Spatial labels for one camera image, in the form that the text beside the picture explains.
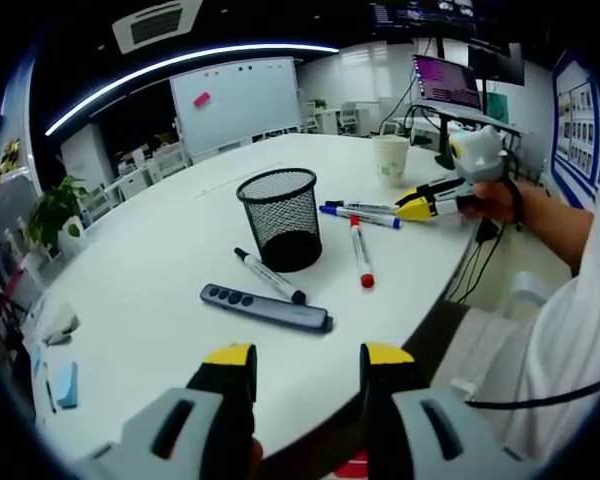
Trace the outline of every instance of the air conditioner vent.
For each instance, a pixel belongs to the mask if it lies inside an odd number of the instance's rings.
[[[177,31],[181,16],[182,9],[179,8],[178,10],[149,17],[134,23],[131,25],[133,43],[137,45],[152,38]]]
[[[120,52],[191,31],[202,0],[172,0],[128,15],[111,25]]]

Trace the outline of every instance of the whiteboard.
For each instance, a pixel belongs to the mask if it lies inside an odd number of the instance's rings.
[[[194,156],[271,130],[302,125],[292,58],[225,63],[170,79],[187,152]],[[209,99],[196,107],[194,101]]]

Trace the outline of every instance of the blue sticky note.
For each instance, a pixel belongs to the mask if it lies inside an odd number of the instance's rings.
[[[69,362],[63,365],[53,382],[53,398],[60,408],[78,406],[78,364]]]

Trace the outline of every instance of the blue marker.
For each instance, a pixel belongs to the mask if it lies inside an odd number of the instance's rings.
[[[400,207],[396,205],[378,205],[375,203],[348,202],[346,200],[327,200],[324,202],[328,207],[342,207],[355,210],[356,212],[366,212],[381,215],[395,215]]]
[[[394,216],[358,212],[356,210],[350,210],[344,207],[335,207],[332,205],[320,205],[319,208],[322,213],[328,213],[329,215],[335,215],[337,217],[351,218],[352,216],[355,216],[358,217],[361,222],[375,223],[376,225],[395,228],[396,230],[400,228],[400,219]]]

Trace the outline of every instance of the paper cup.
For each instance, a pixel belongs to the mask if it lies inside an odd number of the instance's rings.
[[[397,135],[380,135],[372,141],[380,182],[388,187],[402,186],[409,140]]]

